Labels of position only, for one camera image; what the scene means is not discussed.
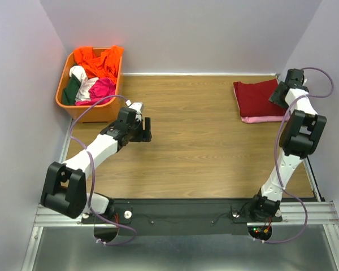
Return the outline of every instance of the pink towel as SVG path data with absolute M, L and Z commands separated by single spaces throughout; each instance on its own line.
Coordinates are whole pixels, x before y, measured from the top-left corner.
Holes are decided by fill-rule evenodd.
M 95 84 L 89 90 L 90 100 L 79 100 L 75 102 L 76 106 L 91 106 L 95 102 L 99 101 L 100 99 L 115 94 L 115 83 L 112 82 L 107 77 L 100 78 L 95 82 Z M 101 101 L 99 104 L 105 104 L 109 102 L 112 98 L 105 99 Z

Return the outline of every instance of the folded red towel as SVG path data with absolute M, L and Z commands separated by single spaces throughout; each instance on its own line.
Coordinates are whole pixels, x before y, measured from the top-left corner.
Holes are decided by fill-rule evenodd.
M 241 117 L 284 116 L 285 109 L 269 101 L 277 80 L 256 84 L 233 83 Z

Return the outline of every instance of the laundry basket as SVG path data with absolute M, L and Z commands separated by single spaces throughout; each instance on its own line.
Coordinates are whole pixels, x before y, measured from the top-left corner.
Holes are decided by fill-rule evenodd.
M 101 52 L 107 50 L 108 48 L 94 48 L 93 51 L 96 56 L 101 56 Z M 56 91 L 55 100 L 56 103 L 64 108 L 73 119 L 77 119 L 86 109 L 90 106 L 66 106 L 62 104 L 62 94 L 63 89 L 68 85 L 69 82 L 69 70 L 73 67 L 74 53 L 71 53 L 66 61 L 62 77 L 60 78 L 59 86 Z M 120 94 L 121 89 L 121 70 L 122 70 L 122 57 L 119 60 L 119 69 L 118 69 L 118 79 L 115 89 L 115 94 Z M 120 98 L 115 97 L 105 104 L 100 104 L 89 110 L 78 122 L 79 123 L 96 123 L 96 122 L 112 122 L 114 121 L 120 109 Z

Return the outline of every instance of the white wall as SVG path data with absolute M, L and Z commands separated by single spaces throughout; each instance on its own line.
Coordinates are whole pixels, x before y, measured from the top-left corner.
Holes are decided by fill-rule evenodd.
M 0 271 L 20 270 L 68 116 L 54 93 L 66 52 L 38 0 L 0 1 Z
M 67 50 L 125 48 L 125 72 L 280 73 L 321 0 L 41 0 Z
M 334 200 L 339 214 L 339 0 L 323 0 L 283 73 L 305 66 L 326 70 L 336 86 L 330 98 L 312 100 L 328 122 L 310 160 L 322 195 Z M 325 94 L 329 90 L 325 76 L 316 72 L 306 72 L 306 76 L 310 92 Z

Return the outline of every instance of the screw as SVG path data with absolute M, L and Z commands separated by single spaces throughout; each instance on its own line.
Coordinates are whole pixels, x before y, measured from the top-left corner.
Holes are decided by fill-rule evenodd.
M 234 218 L 238 218 L 238 217 L 240 217 L 240 214 L 239 214 L 239 213 L 237 213 L 237 212 L 233 212 L 233 213 L 232 213 L 232 217 L 234 217 Z
M 132 212 L 131 211 L 125 211 L 124 212 L 124 218 L 125 219 L 130 219 L 132 217 Z
M 281 211 L 280 211 L 280 209 L 278 209 L 278 210 L 276 211 L 275 216 L 276 216 L 276 217 L 280 217 L 280 216 L 281 216 Z

